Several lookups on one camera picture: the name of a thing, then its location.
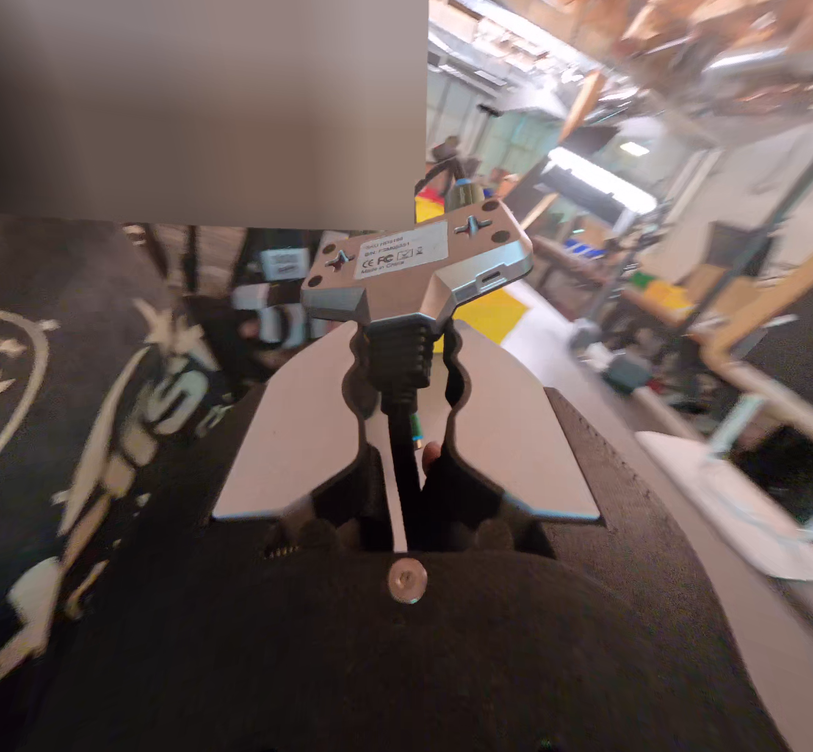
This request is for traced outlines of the person's dark printed sweatshirt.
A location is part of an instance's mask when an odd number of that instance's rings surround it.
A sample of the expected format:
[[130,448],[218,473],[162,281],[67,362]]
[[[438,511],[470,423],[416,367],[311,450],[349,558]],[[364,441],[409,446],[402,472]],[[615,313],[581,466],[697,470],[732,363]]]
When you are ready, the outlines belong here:
[[2,214],[2,750],[147,503],[265,379],[122,226]]

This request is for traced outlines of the softbox studio light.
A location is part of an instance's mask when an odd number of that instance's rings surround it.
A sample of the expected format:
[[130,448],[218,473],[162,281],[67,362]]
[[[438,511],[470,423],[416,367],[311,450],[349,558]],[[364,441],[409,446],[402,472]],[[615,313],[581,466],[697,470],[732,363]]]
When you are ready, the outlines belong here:
[[615,199],[625,209],[639,216],[653,212],[658,207],[658,200],[645,190],[567,148],[553,148],[547,159],[550,167],[545,169],[546,174],[551,174],[552,169],[556,168],[569,178]]

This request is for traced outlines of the yellow plastic bin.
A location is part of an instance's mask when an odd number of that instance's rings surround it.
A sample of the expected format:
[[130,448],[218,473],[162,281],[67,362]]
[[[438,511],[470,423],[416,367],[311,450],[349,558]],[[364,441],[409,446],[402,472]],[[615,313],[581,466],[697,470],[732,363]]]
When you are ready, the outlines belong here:
[[[441,195],[426,187],[415,198],[415,221],[422,224],[444,214]],[[505,289],[498,289],[455,310],[454,320],[461,320],[487,339],[501,344],[529,311],[526,304]]]

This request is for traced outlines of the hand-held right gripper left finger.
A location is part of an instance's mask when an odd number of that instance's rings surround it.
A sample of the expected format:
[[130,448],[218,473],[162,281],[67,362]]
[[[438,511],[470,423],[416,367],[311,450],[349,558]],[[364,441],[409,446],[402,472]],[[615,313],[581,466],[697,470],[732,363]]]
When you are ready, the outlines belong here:
[[345,322],[271,377],[213,507],[214,520],[293,514],[358,458],[359,418],[343,393],[357,332],[354,322]]

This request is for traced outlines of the clear acrylic stand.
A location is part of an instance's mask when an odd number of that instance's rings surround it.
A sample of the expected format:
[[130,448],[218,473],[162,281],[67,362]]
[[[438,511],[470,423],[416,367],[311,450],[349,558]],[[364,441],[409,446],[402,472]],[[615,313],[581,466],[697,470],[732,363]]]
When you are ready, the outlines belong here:
[[698,469],[705,472],[724,465],[733,466],[731,454],[737,440],[766,406],[767,398],[761,394],[741,394],[730,412],[706,439]]

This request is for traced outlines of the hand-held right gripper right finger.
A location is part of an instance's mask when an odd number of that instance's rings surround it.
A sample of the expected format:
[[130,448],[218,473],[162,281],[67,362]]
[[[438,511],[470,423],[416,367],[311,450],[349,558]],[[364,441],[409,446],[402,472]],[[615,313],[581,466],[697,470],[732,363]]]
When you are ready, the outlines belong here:
[[447,390],[460,376],[445,443],[497,497],[497,511],[554,522],[602,518],[543,383],[510,352],[466,323],[448,331]]

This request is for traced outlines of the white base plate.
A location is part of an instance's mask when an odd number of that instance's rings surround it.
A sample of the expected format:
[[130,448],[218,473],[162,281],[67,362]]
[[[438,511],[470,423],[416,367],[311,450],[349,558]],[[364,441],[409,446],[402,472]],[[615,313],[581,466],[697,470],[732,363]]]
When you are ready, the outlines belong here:
[[636,439],[747,564],[780,581],[812,581],[811,532],[736,466],[691,439],[650,431]]

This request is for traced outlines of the grey box device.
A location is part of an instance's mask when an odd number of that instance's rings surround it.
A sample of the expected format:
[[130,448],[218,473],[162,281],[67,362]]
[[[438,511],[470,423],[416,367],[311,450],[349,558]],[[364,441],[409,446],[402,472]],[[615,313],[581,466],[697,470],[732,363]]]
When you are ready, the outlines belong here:
[[604,368],[604,381],[622,394],[632,394],[646,386],[653,377],[653,363],[632,351],[612,351]]

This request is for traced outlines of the grey hdmi hub box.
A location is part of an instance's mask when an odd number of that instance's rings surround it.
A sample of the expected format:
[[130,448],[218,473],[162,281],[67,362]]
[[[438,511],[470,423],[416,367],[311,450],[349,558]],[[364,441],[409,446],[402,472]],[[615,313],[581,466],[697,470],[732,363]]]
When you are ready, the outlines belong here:
[[419,322],[434,335],[456,309],[529,274],[533,245],[505,204],[486,199],[413,229],[325,248],[301,286],[316,319],[365,328]]

